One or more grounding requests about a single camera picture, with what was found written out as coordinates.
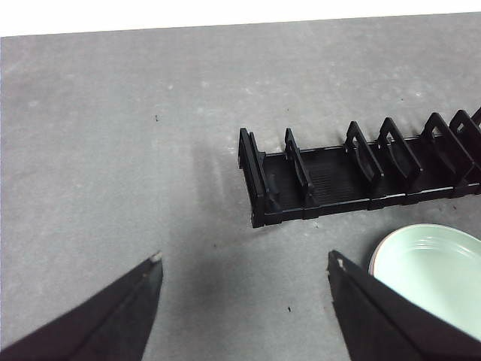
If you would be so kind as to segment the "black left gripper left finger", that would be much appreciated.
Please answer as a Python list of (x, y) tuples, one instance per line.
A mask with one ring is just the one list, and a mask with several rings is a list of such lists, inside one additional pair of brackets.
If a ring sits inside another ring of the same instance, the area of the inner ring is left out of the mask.
[(141, 360), (156, 319), (162, 253), (1, 351), (2, 360)]

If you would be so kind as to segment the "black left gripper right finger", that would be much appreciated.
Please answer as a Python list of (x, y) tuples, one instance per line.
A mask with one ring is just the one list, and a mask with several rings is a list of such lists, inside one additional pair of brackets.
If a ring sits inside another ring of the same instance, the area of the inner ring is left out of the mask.
[(478, 360), (480, 342), (423, 310), (342, 253), (328, 253), (332, 305), (352, 360)]

